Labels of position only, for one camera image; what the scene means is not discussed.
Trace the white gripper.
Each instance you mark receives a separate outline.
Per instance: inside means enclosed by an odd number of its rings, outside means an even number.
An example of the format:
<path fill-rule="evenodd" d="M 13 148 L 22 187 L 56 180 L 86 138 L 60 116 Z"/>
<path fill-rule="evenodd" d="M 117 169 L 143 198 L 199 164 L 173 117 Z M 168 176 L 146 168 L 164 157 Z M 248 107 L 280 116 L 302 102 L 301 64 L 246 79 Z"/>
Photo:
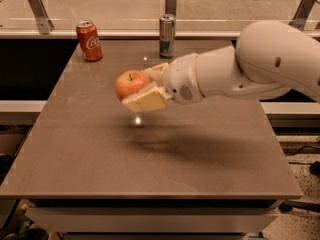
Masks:
<path fill-rule="evenodd" d="M 197 54 L 188 54 L 142 70 L 151 84 L 122 100 L 133 112 L 148 112 L 163 109 L 170 99 L 178 104 L 201 102 L 204 97 L 196 77 Z"/>

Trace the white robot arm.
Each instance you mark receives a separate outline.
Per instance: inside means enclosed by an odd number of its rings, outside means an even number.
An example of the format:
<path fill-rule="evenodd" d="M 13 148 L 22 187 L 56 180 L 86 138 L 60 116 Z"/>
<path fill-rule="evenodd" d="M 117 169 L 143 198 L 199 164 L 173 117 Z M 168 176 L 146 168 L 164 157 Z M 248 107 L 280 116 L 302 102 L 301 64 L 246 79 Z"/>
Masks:
<path fill-rule="evenodd" d="M 235 45 L 178 57 L 143 73 L 151 83 L 122 100 L 133 112 L 211 96 L 273 99 L 291 89 L 319 102 L 320 42 L 290 25 L 259 21 L 244 28 Z"/>

